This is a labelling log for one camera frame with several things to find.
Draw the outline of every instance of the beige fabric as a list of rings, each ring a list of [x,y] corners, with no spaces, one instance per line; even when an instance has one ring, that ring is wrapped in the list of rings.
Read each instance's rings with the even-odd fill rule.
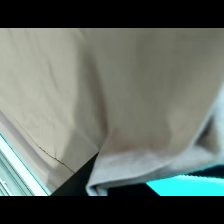
[[[106,195],[222,162],[223,60],[223,29],[1,29],[0,110],[67,170],[52,186],[100,151]]]

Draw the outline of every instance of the garment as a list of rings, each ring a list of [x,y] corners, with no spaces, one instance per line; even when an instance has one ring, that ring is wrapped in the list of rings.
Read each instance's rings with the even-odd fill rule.
[[[0,34],[0,110],[51,189],[98,152],[89,195],[222,164],[223,29]]]

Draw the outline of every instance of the cyan light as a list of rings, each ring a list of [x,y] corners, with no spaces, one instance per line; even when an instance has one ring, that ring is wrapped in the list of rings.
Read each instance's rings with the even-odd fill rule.
[[[176,176],[147,182],[160,196],[224,196],[224,179]]]

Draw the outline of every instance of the cloth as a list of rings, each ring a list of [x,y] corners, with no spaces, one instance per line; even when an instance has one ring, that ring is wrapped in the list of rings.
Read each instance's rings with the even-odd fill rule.
[[[0,110],[52,189],[99,152],[107,195],[222,164],[223,60],[223,29],[1,29]]]

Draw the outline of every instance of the fabric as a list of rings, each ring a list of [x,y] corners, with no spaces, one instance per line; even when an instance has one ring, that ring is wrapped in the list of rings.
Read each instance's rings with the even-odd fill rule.
[[[107,195],[222,164],[223,60],[223,29],[1,29],[0,110],[46,184],[99,152],[87,192]]]

